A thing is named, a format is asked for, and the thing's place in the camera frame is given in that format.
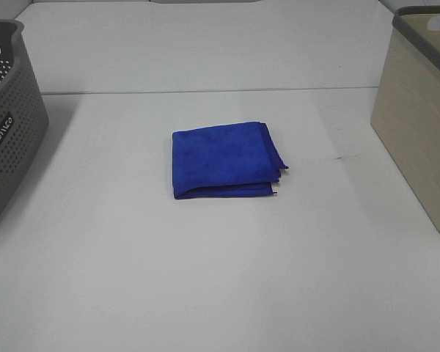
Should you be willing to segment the blue towel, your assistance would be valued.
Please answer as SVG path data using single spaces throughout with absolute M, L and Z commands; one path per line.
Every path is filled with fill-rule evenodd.
M 172 134 L 175 199 L 269 196 L 287 168 L 263 122 Z

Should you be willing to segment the grey perforated plastic basket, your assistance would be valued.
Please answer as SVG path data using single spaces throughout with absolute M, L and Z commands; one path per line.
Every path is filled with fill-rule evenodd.
M 0 20 L 0 216 L 25 177 L 49 119 L 22 36 Z

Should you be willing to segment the beige plastic basket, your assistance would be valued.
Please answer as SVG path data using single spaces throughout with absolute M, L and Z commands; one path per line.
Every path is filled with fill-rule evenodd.
M 370 124 L 440 234 L 440 5 L 395 11 Z

